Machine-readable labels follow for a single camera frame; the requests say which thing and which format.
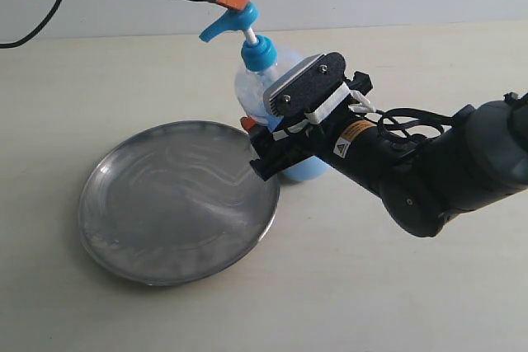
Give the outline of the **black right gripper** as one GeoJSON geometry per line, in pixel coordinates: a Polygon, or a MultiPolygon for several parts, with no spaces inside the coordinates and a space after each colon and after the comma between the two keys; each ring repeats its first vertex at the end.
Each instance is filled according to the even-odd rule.
{"type": "Polygon", "coordinates": [[[270,132],[248,116],[240,119],[257,154],[250,165],[264,181],[278,173],[322,175],[330,169],[348,175],[351,143],[342,137],[342,132],[350,123],[350,115],[338,114],[317,125],[302,120],[296,132],[284,123],[270,132]]]}

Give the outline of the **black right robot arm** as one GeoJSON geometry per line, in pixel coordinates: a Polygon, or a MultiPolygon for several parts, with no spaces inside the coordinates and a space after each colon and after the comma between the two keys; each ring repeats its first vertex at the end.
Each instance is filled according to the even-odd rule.
{"type": "Polygon", "coordinates": [[[263,180],[317,157],[379,197],[416,237],[527,187],[527,99],[515,93],[451,117],[399,108],[374,122],[340,105],[296,133],[249,120],[243,127],[263,180]]]}

